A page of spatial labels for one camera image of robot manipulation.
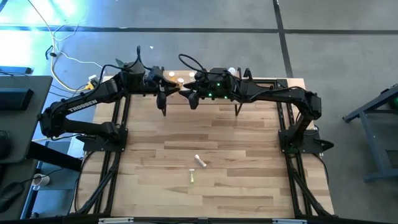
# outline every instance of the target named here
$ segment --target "concrete floor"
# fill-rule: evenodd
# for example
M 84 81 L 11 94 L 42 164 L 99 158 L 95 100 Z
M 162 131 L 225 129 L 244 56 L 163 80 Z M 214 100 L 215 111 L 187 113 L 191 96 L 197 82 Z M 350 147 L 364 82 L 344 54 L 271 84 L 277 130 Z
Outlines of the concrete floor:
M 79 22 L 90 27 L 277 28 L 272 0 L 33 3 L 50 25 Z M 285 29 L 398 29 L 395 0 L 279 0 L 279 4 Z M 0 12 L 0 23 L 43 26 L 25 0 L 9 1 Z M 35 68 L 34 75 L 51 74 L 50 62 L 44 57 L 51 44 L 48 32 L 0 30 L 0 38 L 2 65 L 30 66 Z M 336 215 L 397 223 L 397 179 L 363 182 L 363 176 L 376 169 L 364 131 L 359 121 L 345 124 L 341 119 L 398 82 L 397 36 L 289 34 L 286 41 L 293 76 L 304 78 L 307 89 L 322 97 L 323 116 L 316 124 L 321 137 L 335 143 L 325 153 L 325 162 Z M 141 45 L 146 65 L 183 69 L 177 55 L 185 53 L 208 68 L 249 67 L 255 77 L 286 77 L 276 33 L 77 32 L 60 43 L 70 56 L 99 64 L 114 63 L 115 58 L 134 60 L 136 45 Z M 56 71 L 77 88 L 90 75 L 99 74 L 100 68 L 60 57 Z M 59 99 L 49 95 L 46 105 Z M 91 121 L 93 111 L 90 108 L 71 118 Z M 41 137 L 37 130 L 35 138 Z

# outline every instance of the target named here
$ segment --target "wooden table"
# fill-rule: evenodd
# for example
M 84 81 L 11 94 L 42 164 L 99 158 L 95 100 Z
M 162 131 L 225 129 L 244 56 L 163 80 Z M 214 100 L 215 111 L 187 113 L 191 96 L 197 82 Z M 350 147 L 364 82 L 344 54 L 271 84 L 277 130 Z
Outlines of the wooden table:
M 290 78 L 288 84 L 305 87 L 301 78 Z M 169 102 L 178 99 L 177 94 Z M 191 110 L 180 100 L 171 103 L 174 105 L 167 107 L 163 117 L 154 97 L 132 97 L 129 136 L 119 166 L 112 216 L 293 217 L 287 168 L 277 137 L 280 127 L 276 103 L 245 104 L 235 117 L 231 105 L 235 102 L 200 102 L 196 110 Z M 97 105 L 93 122 L 110 121 L 113 108 L 113 104 Z M 195 154 L 208 164 L 207 168 L 195 162 Z M 103 156 L 103 152 L 96 152 L 86 163 L 78 189 L 78 207 L 98 185 Z M 304 154 L 303 164 L 308 187 L 333 213 L 322 163 Z M 195 169 L 193 184 L 189 169 Z M 300 190 L 298 195 L 304 212 Z

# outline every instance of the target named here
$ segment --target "white marker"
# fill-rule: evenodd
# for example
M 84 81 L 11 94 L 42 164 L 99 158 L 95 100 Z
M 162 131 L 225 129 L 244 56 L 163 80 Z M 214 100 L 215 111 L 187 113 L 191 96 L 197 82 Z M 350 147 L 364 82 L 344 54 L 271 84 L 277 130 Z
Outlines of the white marker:
M 195 169 L 189 169 L 189 172 L 191 173 L 191 183 L 193 183 L 193 171 L 195 171 Z
M 201 166 L 203 166 L 203 167 L 206 167 L 206 166 L 207 166 L 207 164 L 205 164 L 205 162 L 203 162 L 203 161 L 200 159 L 199 155 L 195 155 L 195 159 L 199 162 L 199 164 L 200 164 Z

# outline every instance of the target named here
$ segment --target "white cable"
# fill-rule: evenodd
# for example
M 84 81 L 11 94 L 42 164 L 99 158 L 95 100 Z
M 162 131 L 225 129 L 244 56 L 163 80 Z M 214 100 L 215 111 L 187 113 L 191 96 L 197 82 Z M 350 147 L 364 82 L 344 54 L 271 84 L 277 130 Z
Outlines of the white cable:
M 32 7 L 35 9 L 35 11 L 38 13 L 38 15 L 42 18 L 43 22 L 45 23 L 45 25 L 47 26 L 47 29 L 49 30 L 49 32 L 50 32 L 50 34 L 51 34 L 52 45 L 53 45 L 52 53 L 55 54 L 55 49 L 56 49 L 58 52 L 60 52 L 60 53 L 63 54 L 64 56 L 66 56 L 66 58 L 68 58 L 68 59 L 75 60 L 75 61 L 77 61 L 77 62 L 79 62 L 79 63 L 93 63 L 93 64 L 95 64 L 95 65 L 97 65 L 97 66 L 99 66 L 99 67 L 102 68 L 101 65 L 99 65 L 99 64 L 97 64 L 97 63 L 95 63 L 95 62 L 82 62 L 82 61 L 79 61 L 79 60 L 77 60 L 77 59 L 75 59 L 75 58 L 72 58 L 72 57 L 67 56 L 64 52 L 59 51 L 58 46 L 55 44 L 55 41 L 56 41 L 56 40 L 58 40 L 58 41 L 65 40 L 65 39 L 67 39 L 68 37 L 74 35 L 75 32 L 76 32 L 76 30 L 77 30 L 77 28 L 78 28 L 78 26 L 76 25 L 75 30 L 74 30 L 74 32 L 73 32 L 72 34 L 70 34 L 70 35 L 68 35 L 68 36 L 66 36 L 66 37 L 64 37 L 64 38 L 62 38 L 62 39 L 56 39 L 56 38 L 54 37 L 54 34 L 55 34 L 61 27 L 63 27 L 64 25 L 60 26 L 60 27 L 59 27 L 57 30 L 55 30 L 55 32 L 53 33 L 53 32 L 51 31 L 51 29 L 50 29 L 49 24 L 48 24 L 47 21 L 43 18 L 43 16 L 41 15 L 41 13 L 36 9 L 36 7 L 33 5 L 33 3 L 32 3 L 30 0 L 27 0 L 27 1 L 30 3 L 30 5 L 32 5 Z M 73 89 L 73 88 L 70 88 L 67 84 L 65 84 L 64 82 L 62 82 L 61 79 L 59 79 L 59 77 L 55 74 L 55 71 L 54 71 L 54 57 L 53 57 L 53 56 L 51 56 L 51 73 L 52 73 L 52 75 L 54 76 L 54 78 L 56 79 L 56 81 L 58 81 L 59 84 L 61 84 L 61 86 L 63 86 L 63 87 L 66 88 L 67 90 L 69 90 L 69 91 L 76 91 L 76 92 L 85 90 L 84 88 L 82 88 L 82 89 L 80 89 L 80 90 L 75 90 L 75 89 Z

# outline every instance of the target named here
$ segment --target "white cup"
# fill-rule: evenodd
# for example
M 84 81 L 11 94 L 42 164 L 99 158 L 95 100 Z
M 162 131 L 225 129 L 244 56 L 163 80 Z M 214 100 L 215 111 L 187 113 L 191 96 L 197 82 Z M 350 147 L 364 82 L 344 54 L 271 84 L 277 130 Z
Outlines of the white cup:
M 50 182 L 50 177 L 43 174 L 35 174 L 33 176 L 32 186 L 33 190 L 39 190 L 40 187 L 44 187 Z

